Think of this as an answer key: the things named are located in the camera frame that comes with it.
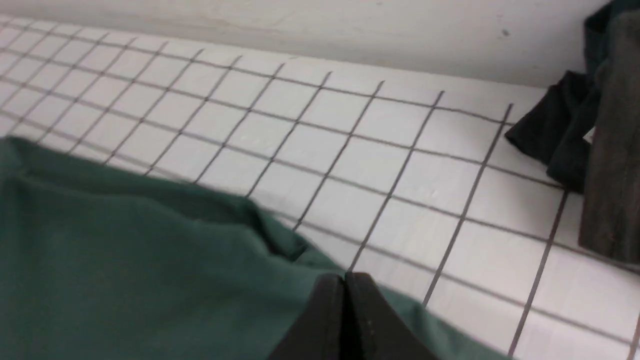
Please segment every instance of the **white grid mat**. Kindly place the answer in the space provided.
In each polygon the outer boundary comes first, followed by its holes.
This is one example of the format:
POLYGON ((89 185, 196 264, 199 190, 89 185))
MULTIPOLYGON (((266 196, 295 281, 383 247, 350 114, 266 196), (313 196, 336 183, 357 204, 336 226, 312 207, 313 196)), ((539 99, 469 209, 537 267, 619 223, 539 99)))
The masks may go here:
POLYGON ((640 279, 577 248, 581 197, 501 136, 543 90, 1 23, 0 136, 251 197, 517 358, 633 348, 640 279))

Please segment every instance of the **green fabric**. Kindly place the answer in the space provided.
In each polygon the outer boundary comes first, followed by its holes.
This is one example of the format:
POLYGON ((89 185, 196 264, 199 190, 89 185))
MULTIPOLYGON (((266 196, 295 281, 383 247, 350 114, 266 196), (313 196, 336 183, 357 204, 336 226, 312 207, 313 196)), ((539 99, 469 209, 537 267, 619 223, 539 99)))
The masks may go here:
MULTIPOLYGON (((16 138, 0 196, 3 359, 265 359, 315 278, 343 272, 242 197, 16 138)), ((384 294, 440 359, 506 359, 384 294)))

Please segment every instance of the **dark gray fabric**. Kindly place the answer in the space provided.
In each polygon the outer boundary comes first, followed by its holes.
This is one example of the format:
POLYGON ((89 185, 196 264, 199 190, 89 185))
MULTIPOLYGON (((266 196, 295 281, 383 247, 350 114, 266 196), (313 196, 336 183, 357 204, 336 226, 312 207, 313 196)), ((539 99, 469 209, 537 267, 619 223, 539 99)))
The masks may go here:
POLYGON ((610 23, 640 8, 640 0, 614 0, 584 22, 585 75, 567 72, 505 137, 520 151, 547 165, 547 175, 582 193, 590 144, 583 137, 596 122, 601 88, 597 77, 609 57, 610 23))
POLYGON ((640 263, 640 12, 611 28, 586 178, 580 246, 640 263))

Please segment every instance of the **black fabric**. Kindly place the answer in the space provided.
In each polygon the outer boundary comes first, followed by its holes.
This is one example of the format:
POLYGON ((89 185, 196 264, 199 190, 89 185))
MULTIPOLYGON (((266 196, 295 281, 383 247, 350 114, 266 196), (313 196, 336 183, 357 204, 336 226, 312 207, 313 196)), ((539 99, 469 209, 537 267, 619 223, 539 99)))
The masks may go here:
POLYGON ((584 191, 591 146, 583 138, 598 115, 598 74, 609 57, 610 23, 621 13, 638 8, 640 0, 614 0, 589 16, 584 22, 586 74, 567 72, 505 134, 524 154, 547 165, 549 177, 572 191, 584 191))
POLYGON ((320 275, 305 310, 268 360, 438 360, 369 274, 320 275))

